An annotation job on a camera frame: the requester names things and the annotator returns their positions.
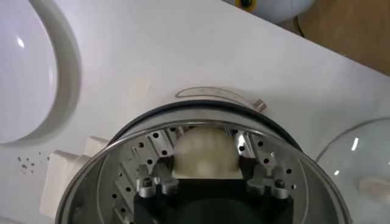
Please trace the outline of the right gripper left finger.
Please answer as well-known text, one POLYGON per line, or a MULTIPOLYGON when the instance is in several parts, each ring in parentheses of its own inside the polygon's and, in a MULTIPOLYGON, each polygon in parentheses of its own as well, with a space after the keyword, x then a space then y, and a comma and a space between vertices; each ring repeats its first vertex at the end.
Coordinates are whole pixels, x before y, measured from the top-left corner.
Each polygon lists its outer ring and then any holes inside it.
POLYGON ((174 158, 160 158, 149 172, 147 165, 140 164, 137 171, 136 188, 142 198, 156 196, 158 186, 160 192, 168 197, 173 197, 178 190, 179 180, 172 175, 174 158))

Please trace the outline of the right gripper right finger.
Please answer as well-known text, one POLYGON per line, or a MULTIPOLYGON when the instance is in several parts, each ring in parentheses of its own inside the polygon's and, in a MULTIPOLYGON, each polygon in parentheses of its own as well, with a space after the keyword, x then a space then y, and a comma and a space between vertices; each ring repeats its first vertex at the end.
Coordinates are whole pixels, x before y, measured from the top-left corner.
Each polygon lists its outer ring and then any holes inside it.
POLYGON ((286 200, 289 197, 281 167, 271 167, 255 158, 241 156, 240 169, 246 193, 251 197, 272 197, 278 200, 286 200))

